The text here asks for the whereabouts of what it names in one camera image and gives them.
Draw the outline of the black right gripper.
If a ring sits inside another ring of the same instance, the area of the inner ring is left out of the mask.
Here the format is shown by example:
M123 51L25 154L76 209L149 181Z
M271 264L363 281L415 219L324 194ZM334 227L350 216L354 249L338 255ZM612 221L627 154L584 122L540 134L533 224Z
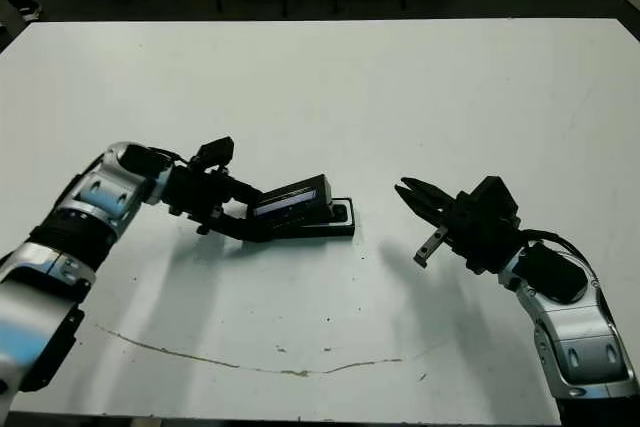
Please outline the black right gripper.
M421 267L443 244L466 260L476 274L497 273L521 245L518 206L507 191L461 191L456 198L439 187L413 177L395 190L408 207L436 228L414 255Z

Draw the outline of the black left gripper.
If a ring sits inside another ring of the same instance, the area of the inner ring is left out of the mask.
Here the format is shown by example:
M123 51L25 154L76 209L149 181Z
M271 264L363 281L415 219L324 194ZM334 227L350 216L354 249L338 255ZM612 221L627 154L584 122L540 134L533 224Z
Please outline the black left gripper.
M240 241L263 243L300 223L299 215L236 218L224 214L223 204L231 199L241 203L257 202L263 192L247 183L231 178L224 170L210 172L175 167L169 176L169 214L186 215L198 227L196 232L210 231Z

